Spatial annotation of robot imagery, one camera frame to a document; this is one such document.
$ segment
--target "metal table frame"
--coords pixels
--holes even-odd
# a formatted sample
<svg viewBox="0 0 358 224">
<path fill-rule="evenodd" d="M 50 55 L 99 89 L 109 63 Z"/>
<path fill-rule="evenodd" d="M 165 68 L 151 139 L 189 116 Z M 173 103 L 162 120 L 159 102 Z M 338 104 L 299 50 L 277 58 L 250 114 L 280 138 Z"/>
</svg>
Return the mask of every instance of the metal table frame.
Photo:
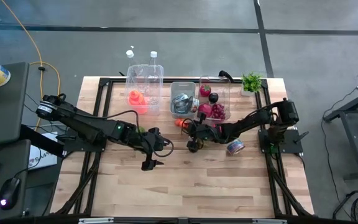
<svg viewBox="0 0 358 224">
<path fill-rule="evenodd" d="M 357 165 L 358 165 L 358 147 L 355 142 L 356 135 L 354 131 L 349 126 L 349 118 L 348 114 L 358 114 L 358 97 L 344 106 L 340 107 L 339 109 L 331 112 L 329 115 L 325 116 L 323 119 L 325 122 L 330 123 L 332 120 L 336 118 L 340 118 L 342 121 L 342 124 L 344 126 L 346 136 L 349 140 L 349 144 L 352 148 L 354 157 L 356 159 Z M 344 180 L 355 180 L 358 179 L 358 172 L 347 174 L 343 177 Z"/>
</svg>

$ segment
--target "green plant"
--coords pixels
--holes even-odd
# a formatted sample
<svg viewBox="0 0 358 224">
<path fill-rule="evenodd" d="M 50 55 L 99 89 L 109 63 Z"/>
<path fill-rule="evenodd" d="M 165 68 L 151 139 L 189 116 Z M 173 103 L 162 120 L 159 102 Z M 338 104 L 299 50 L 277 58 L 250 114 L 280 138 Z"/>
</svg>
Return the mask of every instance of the green plant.
<svg viewBox="0 0 358 224">
<path fill-rule="evenodd" d="M 242 74 L 242 84 L 244 86 L 244 91 L 257 92 L 262 85 L 260 74 L 254 72 L 248 73 L 248 75 Z"/>
</svg>

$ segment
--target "wooden tabletop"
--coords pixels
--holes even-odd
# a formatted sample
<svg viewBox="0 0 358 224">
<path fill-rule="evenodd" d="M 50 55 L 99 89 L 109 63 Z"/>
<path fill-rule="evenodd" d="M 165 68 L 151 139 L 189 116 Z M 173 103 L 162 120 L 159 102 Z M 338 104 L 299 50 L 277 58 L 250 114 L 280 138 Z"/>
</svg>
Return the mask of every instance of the wooden tabletop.
<svg viewBox="0 0 358 224">
<path fill-rule="evenodd" d="M 93 112 L 99 78 L 84 77 L 77 102 L 79 109 Z M 283 79 L 268 78 L 267 82 L 272 102 L 287 97 Z M 125 83 L 114 84 L 109 114 L 130 109 L 124 100 L 124 90 Z M 228 122 L 242 119 L 256 109 L 255 97 L 241 96 L 240 84 L 232 84 L 230 91 L 231 117 Z M 106 90 L 101 100 L 101 113 L 105 94 Z M 162 136 L 174 143 L 174 152 L 166 158 L 158 158 L 165 165 L 144 172 L 140 169 L 145 159 L 143 154 L 109 142 L 99 167 L 92 216 L 273 217 L 266 161 L 260 153 L 257 137 L 259 128 L 241 134 L 240 139 L 246 148 L 235 156 L 226 154 L 226 145 L 212 142 L 206 142 L 204 148 L 193 154 L 186 148 L 188 136 L 180 134 L 180 128 L 175 126 L 171 116 L 169 83 L 163 84 L 162 100 L 160 115 L 140 116 L 139 123 L 145 129 L 160 128 Z M 116 119 L 135 123 L 135 116 L 130 113 Z M 74 152 L 63 161 L 51 212 L 61 208 L 76 189 L 83 157 L 83 152 Z M 313 213 L 300 159 L 291 154 L 282 157 L 288 187 L 302 206 Z M 280 208 L 284 211 L 281 191 L 278 193 Z"/>
</svg>

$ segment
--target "black desk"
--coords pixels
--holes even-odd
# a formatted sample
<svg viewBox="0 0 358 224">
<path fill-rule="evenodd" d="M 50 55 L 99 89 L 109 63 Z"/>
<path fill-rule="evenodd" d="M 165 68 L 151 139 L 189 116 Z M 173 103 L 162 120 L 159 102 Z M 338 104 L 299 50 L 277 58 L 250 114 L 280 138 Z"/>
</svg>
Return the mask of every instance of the black desk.
<svg viewBox="0 0 358 224">
<path fill-rule="evenodd" d="M 63 157 L 61 144 L 21 124 L 29 64 L 21 62 L 3 65 L 3 67 L 10 71 L 11 79 L 0 87 L 0 149 L 6 147 L 0 150 L 0 189 L 6 179 L 27 167 L 31 144 Z M 20 175 L 21 189 L 17 204 L 11 210 L 0 209 L 0 219 L 22 214 L 26 177 L 27 172 Z"/>
<path fill-rule="evenodd" d="M 23 104 L 29 64 L 25 62 L 3 65 L 11 79 L 0 87 L 0 144 L 16 141 L 20 136 Z"/>
<path fill-rule="evenodd" d="M 21 140 L 15 143 L 0 145 L 0 189 L 5 180 L 13 177 L 17 172 L 28 166 L 29 154 L 29 140 Z M 21 172 L 21 174 L 19 174 L 19 178 L 21 180 L 21 186 L 19 189 L 17 203 L 10 210 L 2 210 L 0 208 L 0 219 L 18 217 L 22 215 L 27 172 Z"/>
</svg>

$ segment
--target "concrete floor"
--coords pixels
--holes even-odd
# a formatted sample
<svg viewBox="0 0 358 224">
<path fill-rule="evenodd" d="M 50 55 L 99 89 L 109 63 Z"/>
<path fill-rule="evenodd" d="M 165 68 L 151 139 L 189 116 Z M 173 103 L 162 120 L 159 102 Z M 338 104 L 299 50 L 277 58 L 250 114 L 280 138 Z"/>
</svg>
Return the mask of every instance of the concrete floor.
<svg viewBox="0 0 358 224">
<path fill-rule="evenodd" d="M 25 24 L 258 28 L 252 0 L 6 2 Z M 358 0 L 260 0 L 260 5 L 266 29 L 358 30 Z M 0 22 L 15 23 L 1 2 Z M 125 73 L 128 66 L 125 51 L 132 45 L 142 61 L 147 61 L 151 50 L 158 51 L 158 63 L 164 66 L 167 77 L 216 75 L 220 70 L 235 77 L 249 71 L 266 76 L 258 34 L 50 31 L 31 34 L 43 59 L 59 69 L 62 92 L 72 103 L 77 101 L 83 76 Z M 298 129 L 310 132 L 302 141 L 315 213 L 329 218 L 338 202 L 320 122 L 324 110 L 358 85 L 358 35 L 268 35 L 267 43 L 274 76 L 285 79 L 288 96 L 298 108 L 301 119 Z M 36 51 L 23 31 L 0 30 L 0 63 L 37 60 Z M 56 90 L 55 74 L 49 70 L 44 93 L 55 94 Z M 36 67 L 30 69 L 27 93 L 39 97 Z M 34 107 L 29 99 L 26 104 Z M 24 113 L 23 123 L 35 125 L 36 116 L 27 110 Z M 324 127 L 339 197 L 343 198 L 351 190 L 358 190 L 358 180 L 344 182 L 342 176 L 357 172 L 358 168 L 342 124 L 334 121 Z M 31 185 L 47 184 L 57 178 L 57 173 L 58 167 L 30 173 Z M 50 185 L 29 189 L 27 205 L 33 215 L 44 210 L 50 189 Z M 338 217 L 348 219 L 343 212 Z"/>
</svg>

